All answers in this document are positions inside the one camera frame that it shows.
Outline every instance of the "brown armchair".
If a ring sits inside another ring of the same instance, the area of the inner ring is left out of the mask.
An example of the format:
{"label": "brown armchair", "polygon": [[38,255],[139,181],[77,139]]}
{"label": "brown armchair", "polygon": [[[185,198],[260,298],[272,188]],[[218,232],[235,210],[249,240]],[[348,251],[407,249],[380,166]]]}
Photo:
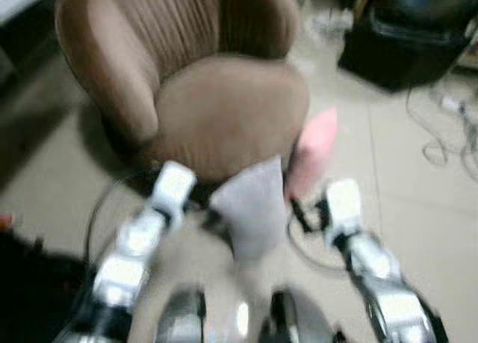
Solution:
{"label": "brown armchair", "polygon": [[290,155],[308,89],[283,60],[294,0],[60,0],[57,33],[120,149],[203,182]]}

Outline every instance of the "pink object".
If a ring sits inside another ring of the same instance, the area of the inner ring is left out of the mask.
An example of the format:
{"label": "pink object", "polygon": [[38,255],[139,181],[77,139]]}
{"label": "pink object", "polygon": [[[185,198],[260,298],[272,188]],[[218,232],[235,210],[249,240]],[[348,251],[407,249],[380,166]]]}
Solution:
{"label": "pink object", "polygon": [[303,199],[322,176],[337,137],[337,109],[316,115],[300,134],[291,168],[285,179],[284,198]]}

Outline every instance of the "tile floor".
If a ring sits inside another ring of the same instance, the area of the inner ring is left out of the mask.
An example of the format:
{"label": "tile floor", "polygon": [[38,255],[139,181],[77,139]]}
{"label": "tile floor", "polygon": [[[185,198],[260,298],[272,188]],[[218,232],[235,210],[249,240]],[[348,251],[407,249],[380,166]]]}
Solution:
{"label": "tile floor", "polygon": [[[319,7],[308,0],[302,9],[304,19]],[[337,146],[326,177],[358,180],[367,225],[397,254],[409,279],[439,310],[450,340],[475,342],[478,184],[464,174],[456,158],[444,168],[430,165],[421,155],[429,137],[407,116],[406,96],[390,96],[337,70],[340,47],[318,43],[304,30],[290,55],[309,83],[310,115],[329,106],[338,108]],[[416,91],[414,100],[428,100],[425,92]],[[451,135],[461,130],[455,124],[448,128]],[[28,129],[32,125],[45,128],[33,141],[29,135],[35,130]],[[7,175],[0,180],[0,206],[22,212],[19,234],[42,236],[52,250],[81,254],[88,214],[111,173],[120,172],[122,166],[61,55],[4,98],[0,133],[2,152],[11,152],[22,162],[19,167],[8,160],[1,164]],[[93,247],[108,235],[106,223],[120,221],[139,203],[128,188],[116,192],[102,212]],[[185,282],[206,287],[213,307],[208,331],[224,327],[216,331],[216,342],[227,335],[232,340],[232,316],[219,312],[248,300],[257,324],[272,287],[286,282],[305,290],[329,321],[340,324],[352,339],[374,342],[361,300],[347,279],[311,270],[287,245],[253,268],[238,267],[225,244],[196,229],[194,217],[190,222],[160,249],[158,269],[135,315],[132,342],[152,336],[167,293]],[[320,240],[302,243],[324,261],[340,263]]]}

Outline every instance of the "chair seat cushion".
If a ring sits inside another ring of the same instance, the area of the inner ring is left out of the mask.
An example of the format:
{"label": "chair seat cushion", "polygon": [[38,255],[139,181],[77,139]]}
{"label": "chair seat cushion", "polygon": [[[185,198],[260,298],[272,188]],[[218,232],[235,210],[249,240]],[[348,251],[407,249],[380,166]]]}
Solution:
{"label": "chair seat cushion", "polygon": [[142,165],[180,162],[220,182],[274,155],[288,159],[308,110],[308,88],[284,61],[216,56],[165,81],[155,99],[159,129]]}

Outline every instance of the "pink cloth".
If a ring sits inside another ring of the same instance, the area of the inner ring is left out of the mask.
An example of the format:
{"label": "pink cloth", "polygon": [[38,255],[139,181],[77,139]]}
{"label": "pink cloth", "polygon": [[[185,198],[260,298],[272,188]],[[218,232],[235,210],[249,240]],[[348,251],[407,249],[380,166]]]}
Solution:
{"label": "pink cloth", "polygon": [[337,137],[337,110],[316,115],[299,136],[291,168],[285,179],[284,198],[303,199],[323,175]]}

